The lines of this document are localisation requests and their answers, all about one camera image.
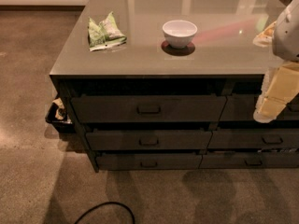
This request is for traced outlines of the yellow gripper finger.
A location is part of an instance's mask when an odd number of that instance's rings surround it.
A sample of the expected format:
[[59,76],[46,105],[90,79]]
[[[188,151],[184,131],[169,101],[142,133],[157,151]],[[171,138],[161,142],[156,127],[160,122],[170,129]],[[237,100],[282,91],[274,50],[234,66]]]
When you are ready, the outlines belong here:
[[276,22],[272,22],[262,32],[256,35],[253,39],[253,44],[258,47],[268,47],[272,44],[273,33],[276,28]]
[[269,123],[299,93],[299,63],[285,62],[278,68],[269,68],[264,74],[261,91],[253,118]]

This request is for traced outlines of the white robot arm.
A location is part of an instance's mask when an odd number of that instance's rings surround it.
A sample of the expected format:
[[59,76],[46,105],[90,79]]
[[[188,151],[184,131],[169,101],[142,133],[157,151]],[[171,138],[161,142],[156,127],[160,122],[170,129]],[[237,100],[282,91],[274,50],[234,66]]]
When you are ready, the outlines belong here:
[[255,36],[253,44],[272,46],[273,54],[283,60],[280,67],[264,74],[253,113],[256,121],[269,123],[299,94],[299,0],[291,0],[277,20]]

